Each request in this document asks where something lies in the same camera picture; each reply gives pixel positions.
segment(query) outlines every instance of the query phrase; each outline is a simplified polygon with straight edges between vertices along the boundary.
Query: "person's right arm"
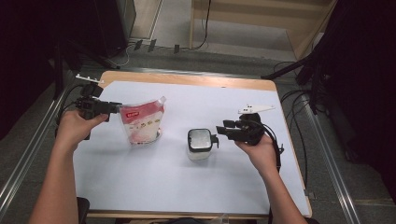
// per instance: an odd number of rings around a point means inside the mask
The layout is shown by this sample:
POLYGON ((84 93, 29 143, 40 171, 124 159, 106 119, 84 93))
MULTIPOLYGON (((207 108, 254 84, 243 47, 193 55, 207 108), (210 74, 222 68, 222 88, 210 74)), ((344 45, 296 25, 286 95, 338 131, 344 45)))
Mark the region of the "person's right arm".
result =
POLYGON ((257 146, 235 143, 248 154, 264 181, 274 223, 306 223, 276 169, 276 154, 271 138, 264 135, 257 146))

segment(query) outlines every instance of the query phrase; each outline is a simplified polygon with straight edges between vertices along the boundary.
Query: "white table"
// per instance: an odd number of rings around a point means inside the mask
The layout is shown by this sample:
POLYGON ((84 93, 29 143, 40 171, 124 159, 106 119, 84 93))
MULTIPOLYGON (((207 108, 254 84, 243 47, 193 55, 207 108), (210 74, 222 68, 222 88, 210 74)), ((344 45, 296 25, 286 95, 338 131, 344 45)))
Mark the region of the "white table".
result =
POLYGON ((106 72, 102 79, 107 86, 101 100, 138 104, 165 96, 167 101, 163 135, 152 145, 132 148, 114 114, 92 130, 91 140, 79 144, 77 192, 91 202, 90 217, 267 216, 262 179, 233 141, 218 135, 219 148, 214 146, 208 159, 190 161, 187 156, 190 129, 217 133, 216 126, 224 119, 237 120, 238 109, 246 104, 275 106, 260 113, 262 122, 285 148, 280 173, 291 197, 304 216, 312 215, 273 82, 121 72, 106 72))

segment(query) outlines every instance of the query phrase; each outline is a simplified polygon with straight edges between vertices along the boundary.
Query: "white tabletop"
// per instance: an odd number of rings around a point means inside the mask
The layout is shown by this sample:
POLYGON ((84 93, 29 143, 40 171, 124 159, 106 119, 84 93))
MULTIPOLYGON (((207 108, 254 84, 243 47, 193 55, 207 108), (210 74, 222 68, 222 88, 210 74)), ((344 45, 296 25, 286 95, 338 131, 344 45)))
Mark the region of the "white tabletop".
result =
POLYGON ((105 212, 267 215, 265 186, 248 156, 233 141, 218 135, 219 148, 204 161, 187 156, 187 133, 207 128, 216 134, 224 119, 237 120, 238 109, 274 105, 261 112, 262 123, 285 148, 280 174, 304 216, 309 201, 276 91, 256 91, 175 84, 115 81, 101 100, 139 104, 167 98, 163 135, 152 145, 132 148, 119 115, 92 130, 91 140, 75 153, 78 197, 105 212))

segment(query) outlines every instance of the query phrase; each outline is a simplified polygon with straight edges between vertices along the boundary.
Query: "forearm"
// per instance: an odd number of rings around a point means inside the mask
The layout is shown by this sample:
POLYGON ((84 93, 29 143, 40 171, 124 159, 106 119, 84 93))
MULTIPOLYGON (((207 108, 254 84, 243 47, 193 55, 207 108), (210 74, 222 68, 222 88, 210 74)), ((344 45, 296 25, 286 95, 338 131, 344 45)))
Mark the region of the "forearm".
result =
POLYGON ((52 150, 43 187, 30 223, 78 223, 73 150, 52 150))
POLYGON ((267 189, 275 223, 306 223, 290 197, 276 168, 260 171, 267 189))

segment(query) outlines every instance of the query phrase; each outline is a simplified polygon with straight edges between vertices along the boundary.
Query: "red label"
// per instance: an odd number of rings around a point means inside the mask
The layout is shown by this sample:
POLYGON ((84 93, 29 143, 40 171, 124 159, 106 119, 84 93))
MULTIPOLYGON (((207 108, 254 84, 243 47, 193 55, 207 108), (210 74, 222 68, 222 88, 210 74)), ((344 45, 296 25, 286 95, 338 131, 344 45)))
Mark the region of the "red label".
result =
POLYGON ((138 115, 139 115, 139 112, 135 111, 135 112, 131 112, 131 113, 126 114, 126 117, 127 118, 131 118, 131 117, 136 117, 138 115))

